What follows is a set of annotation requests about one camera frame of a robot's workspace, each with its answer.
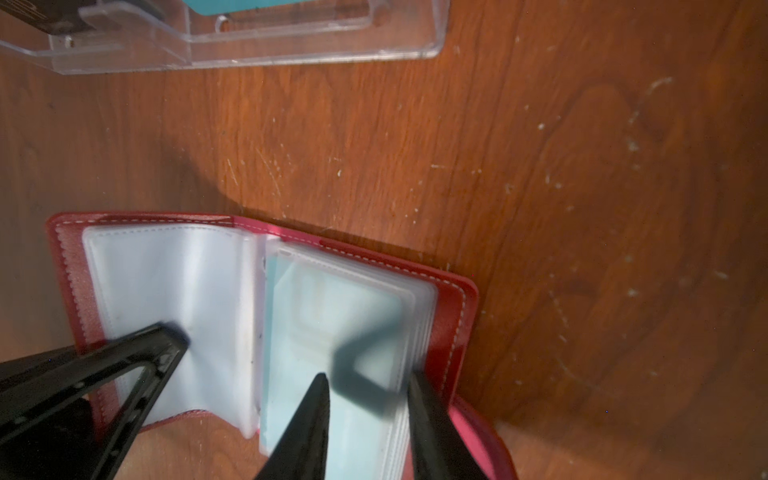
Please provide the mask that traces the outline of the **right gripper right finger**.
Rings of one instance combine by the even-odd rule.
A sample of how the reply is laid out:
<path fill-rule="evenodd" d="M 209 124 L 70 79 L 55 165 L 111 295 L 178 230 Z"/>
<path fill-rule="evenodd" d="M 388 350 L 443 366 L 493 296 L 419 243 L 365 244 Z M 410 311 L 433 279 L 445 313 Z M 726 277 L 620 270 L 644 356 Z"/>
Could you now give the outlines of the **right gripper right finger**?
<path fill-rule="evenodd" d="M 487 479 L 423 372 L 411 374 L 407 403 L 415 479 Z"/>

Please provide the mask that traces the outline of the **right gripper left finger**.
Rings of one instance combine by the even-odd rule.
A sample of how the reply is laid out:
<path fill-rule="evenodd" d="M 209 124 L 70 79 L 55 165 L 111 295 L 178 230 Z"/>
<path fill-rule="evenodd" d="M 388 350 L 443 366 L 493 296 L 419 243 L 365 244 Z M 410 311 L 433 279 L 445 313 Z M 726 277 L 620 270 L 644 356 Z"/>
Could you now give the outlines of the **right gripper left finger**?
<path fill-rule="evenodd" d="M 329 424 L 329 382 L 318 373 L 255 480 L 323 480 Z"/>

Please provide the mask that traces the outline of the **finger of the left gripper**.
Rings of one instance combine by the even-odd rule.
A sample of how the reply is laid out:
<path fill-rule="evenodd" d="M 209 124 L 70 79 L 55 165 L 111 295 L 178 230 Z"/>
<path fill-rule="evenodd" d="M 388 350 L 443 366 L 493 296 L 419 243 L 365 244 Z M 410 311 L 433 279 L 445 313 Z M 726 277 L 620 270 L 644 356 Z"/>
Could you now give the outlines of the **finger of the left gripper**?
<path fill-rule="evenodd" d="M 188 346 L 157 324 L 86 354 L 64 347 L 2 363 L 2 478 L 114 478 Z M 97 426 L 96 391 L 123 377 L 127 398 Z"/>

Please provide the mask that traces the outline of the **light teal card from holder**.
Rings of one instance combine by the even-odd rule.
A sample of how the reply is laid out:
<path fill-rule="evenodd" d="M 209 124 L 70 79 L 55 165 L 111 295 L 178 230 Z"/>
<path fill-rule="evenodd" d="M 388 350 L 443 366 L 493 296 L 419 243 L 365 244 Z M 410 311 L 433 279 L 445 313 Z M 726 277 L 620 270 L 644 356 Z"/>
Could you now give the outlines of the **light teal card from holder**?
<path fill-rule="evenodd" d="M 260 448 L 271 455 L 314 377 L 330 386 L 328 479 L 399 479 L 406 390 L 437 301 L 426 281 L 284 244 L 267 258 Z"/>

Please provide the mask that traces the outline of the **red leather card holder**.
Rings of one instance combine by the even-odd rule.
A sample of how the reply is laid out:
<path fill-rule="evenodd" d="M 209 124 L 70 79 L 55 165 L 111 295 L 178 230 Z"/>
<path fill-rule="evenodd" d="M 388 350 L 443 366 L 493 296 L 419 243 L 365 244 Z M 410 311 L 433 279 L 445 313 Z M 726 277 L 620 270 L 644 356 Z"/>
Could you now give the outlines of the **red leather card holder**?
<path fill-rule="evenodd" d="M 471 280 L 238 216 L 62 213 L 46 227 L 80 350 L 156 323 L 187 337 L 187 352 L 145 420 L 149 428 L 211 414 L 260 443 L 267 258 L 278 247 L 305 246 L 433 284 L 426 356 L 410 376 L 425 374 L 488 479 L 515 477 L 501 440 L 456 395 L 478 308 Z"/>

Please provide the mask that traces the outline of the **clear acrylic card display stand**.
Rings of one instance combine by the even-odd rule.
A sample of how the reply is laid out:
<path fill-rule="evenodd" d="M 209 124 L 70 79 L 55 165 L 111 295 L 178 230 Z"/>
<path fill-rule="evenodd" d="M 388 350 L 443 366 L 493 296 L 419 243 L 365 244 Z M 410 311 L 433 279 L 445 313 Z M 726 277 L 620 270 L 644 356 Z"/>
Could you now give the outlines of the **clear acrylic card display stand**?
<path fill-rule="evenodd" d="M 1 50 L 60 74 L 433 58 L 447 1 L 304 1 L 223 15 L 183 1 L 94 1 L 49 35 L 1 10 Z"/>

